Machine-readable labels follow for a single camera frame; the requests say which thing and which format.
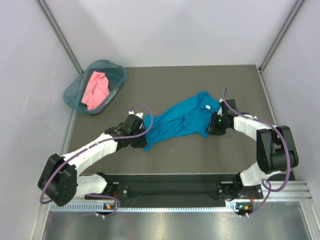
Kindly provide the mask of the blue t shirt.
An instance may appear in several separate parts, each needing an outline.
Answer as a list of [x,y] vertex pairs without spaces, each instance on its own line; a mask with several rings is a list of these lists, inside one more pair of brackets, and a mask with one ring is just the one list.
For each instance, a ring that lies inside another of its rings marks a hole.
[[206,91],[201,91],[163,112],[159,116],[146,115],[144,125],[151,129],[146,133],[147,146],[144,151],[149,151],[156,143],[175,137],[199,134],[208,138],[207,128],[211,116],[220,110],[219,101],[211,97]]

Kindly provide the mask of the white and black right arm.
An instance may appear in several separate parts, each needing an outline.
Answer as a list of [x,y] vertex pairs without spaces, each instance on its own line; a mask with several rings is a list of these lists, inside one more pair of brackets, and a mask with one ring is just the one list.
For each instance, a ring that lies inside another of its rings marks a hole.
[[[206,131],[210,135],[223,136],[227,129],[243,133],[256,142],[256,161],[235,176],[234,194],[245,198],[258,185],[263,185],[269,192],[282,191],[289,181],[291,169],[299,164],[291,129],[286,125],[265,123],[249,114],[214,112]],[[280,187],[267,186],[270,177],[282,172],[286,172],[286,175]]]

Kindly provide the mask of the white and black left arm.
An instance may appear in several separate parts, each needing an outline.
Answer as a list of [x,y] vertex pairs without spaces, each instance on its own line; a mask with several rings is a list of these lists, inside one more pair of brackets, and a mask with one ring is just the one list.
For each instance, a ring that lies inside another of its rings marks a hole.
[[38,182],[41,189],[39,202],[42,205],[54,202],[62,207],[73,198],[91,194],[109,198],[114,187],[105,177],[100,173],[87,176],[81,174],[102,158],[143,141],[146,133],[143,127],[128,132],[121,131],[119,127],[111,127],[78,150],[62,156],[53,154]]

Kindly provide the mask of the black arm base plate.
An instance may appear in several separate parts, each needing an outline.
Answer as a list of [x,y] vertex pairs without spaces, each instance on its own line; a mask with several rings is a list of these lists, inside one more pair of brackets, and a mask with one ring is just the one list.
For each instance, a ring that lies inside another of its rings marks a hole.
[[123,208],[221,207],[226,201],[263,199],[261,186],[244,186],[239,174],[104,174],[102,192],[85,199],[117,198]]

